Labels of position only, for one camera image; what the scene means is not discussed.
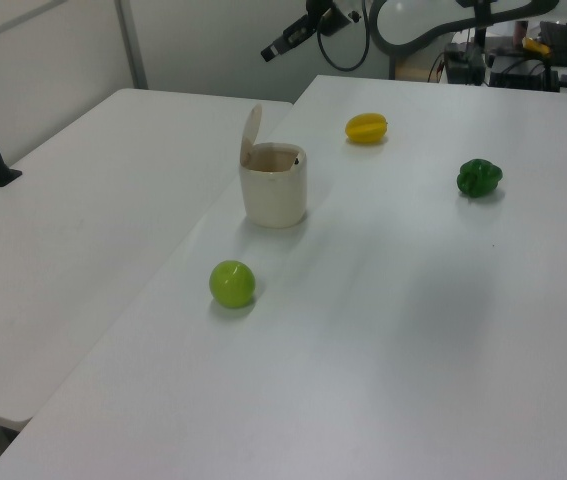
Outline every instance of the toy fruit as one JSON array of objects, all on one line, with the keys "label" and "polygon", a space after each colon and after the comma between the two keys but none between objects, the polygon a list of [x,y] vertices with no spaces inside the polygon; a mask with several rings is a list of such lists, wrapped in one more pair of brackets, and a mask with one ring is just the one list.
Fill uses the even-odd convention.
[{"label": "toy fruit", "polygon": [[376,143],[387,132],[387,120],[380,113],[362,113],[345,125],[345,134],[354,143]]},{"label": "toy fruit", "polygon": [[224,307],[244,307],[252,299],[256,281],[247,265],[236,260],[219,263],[210,275],[210,292]]},{"label": "toy fruit", "polygon": [[499,167],[487,160],[475,158],[461,165],[456,185],[468,197],[477,198],[493,191],[502,178],[503,171]]}]

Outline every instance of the black box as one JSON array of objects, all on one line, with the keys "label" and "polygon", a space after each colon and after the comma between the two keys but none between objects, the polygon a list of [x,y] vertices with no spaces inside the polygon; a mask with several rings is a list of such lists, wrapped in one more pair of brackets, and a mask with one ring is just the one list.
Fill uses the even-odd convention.
[{"label": "black box", "polygon": [[479,47],[472,45],[466,52],[450,43],[445,46],[443,60],[448,83],[481,85],[484,82],[485,62]]}]

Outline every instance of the wire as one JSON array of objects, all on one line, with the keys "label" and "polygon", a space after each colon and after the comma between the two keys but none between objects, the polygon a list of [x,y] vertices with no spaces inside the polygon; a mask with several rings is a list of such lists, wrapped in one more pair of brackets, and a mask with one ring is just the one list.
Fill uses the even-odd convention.
[{"label": "wire", "polygon": [[361,65],[363,65],[363,62],[365,62],[365,59],[367,58],[367,53],[370,51],[370,20],[367,17],[367,8],[365,6],[365,0],[361,0],[361,5],[363,10],[363,24],[365,25],[365,50],[363,51],[363,56],[358,61],[358,63],[352,67],[341,67],[337,65],[330,59],[327,52],[325,51],[325,48],[323,48],[323,41],[321,40],[321,27],[323,26],[323,21],[325,17],[321,17],[321,20],[319,20],[319,24],[316,27],[316,38],[319,42],[319,49],[321,49],[323,58],[325,58],[325,61],[330,65],[332,65],[332,67],[336,68],[341,72],[353,72],[354,70],[359,68]]},{"label": "wire", "polygon": [[542,67],[543,65],[544,65],[543,63],[539,63],[538,65],[535,65],[534,68],[532,70],[530,70],[530,73],[528,73],[528,75],[530,77],[533,76],[536,69],[539,68],[539,67]]},{"label": "wire", "polygon": [[436,63],[443,56],[443,53],[444,52],[439,53],[439,55],[434,59],[434,63],[432,64],[432,68],[430,68],[430,74],[427,76],[427,83],[430,83],[430,80],[432,78],[432,72],[434,71],[434,67],[436,67]]},{"label": "wire", "polygon": [[511,71],[513,68],[518,67],[519,65],[521,65],[521,64],[523,64],[523,63],[525,63],[525,62],[527,62],[528,60],[531,60],[531,59],[529,59],[529,58],[522,58],[521,60],[518,60],[518,61],[514,62],[512,65],[510,65],[510,66],[507,67],[505,70],[503,70],[503,71],[501,72],[501,75],[507,75],[508,73],[510,73],[510,71]]}]

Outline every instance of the black cable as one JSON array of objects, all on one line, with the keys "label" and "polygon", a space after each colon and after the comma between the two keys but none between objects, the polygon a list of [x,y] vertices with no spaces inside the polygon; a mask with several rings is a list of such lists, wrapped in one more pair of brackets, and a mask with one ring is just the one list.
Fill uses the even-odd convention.
[{"label": "black cable", "polygon": [[427,83],[430,83],[430,79],[432,78],[432,72],[434,71],[434,67],[438,63],[439,59],[443,56],[444,52],[439,53],[439,55],[434,59],[434,63],[432,64],[432,68],[430,68],[430,74],[427,76]]},{"label": "black cable", "polygon": [[330,65],[332,65],[332,67],[336,68],[337,70],[341,71],[341,72],[353,72],[354,70],[356,70],[357,68],[359,68],[361,65],[363,65],[363,62],[365,62],[365,59],[367,58],[367,53],[370,51],[370,20],[367,17],[367,8],[365,7],[365,0],[361,0],[361,5],[362,5],[362,10],[363,10],[363,24],[365,25],[365,50],[363,51],[363,56],[361,57],[361,60],[358,61],[358,63],[356,65],[354,65],[353,67],[340,67],[338,66],[336,63],[334,63],[330,57],[328,56],[327,52],[325,51],[325,48],[323,48],[323,41],[321,40],[321,27],[323,26],[323,21],[325,17],[321,17],[321,19],[319,20],[319,24],[316,27],[316,38],[319,42],[319,49],[321,50],[321,53],[323,54],[323,58],[325,58],[325,61],[327,63],[329,63]]}]

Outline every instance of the white wall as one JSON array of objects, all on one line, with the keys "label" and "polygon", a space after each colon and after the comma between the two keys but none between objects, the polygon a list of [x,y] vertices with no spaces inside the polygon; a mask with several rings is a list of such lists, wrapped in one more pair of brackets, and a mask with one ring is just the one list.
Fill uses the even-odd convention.
[{"label": "white wall", "polygon": [[113,0],[68,0],[0,34],[0,149],[6,163],[131,86]]},{"label": "white wall", "polygon": [[[130,0],[151,89],[295,101],[318,74],[336,75],[316,37],[265,63],[260,52],[305,13],[305,0]],[[324,45],[337,63],[363,52],[363,22]],[[388,57],[374,45],[350,75],[387,78]]]}]

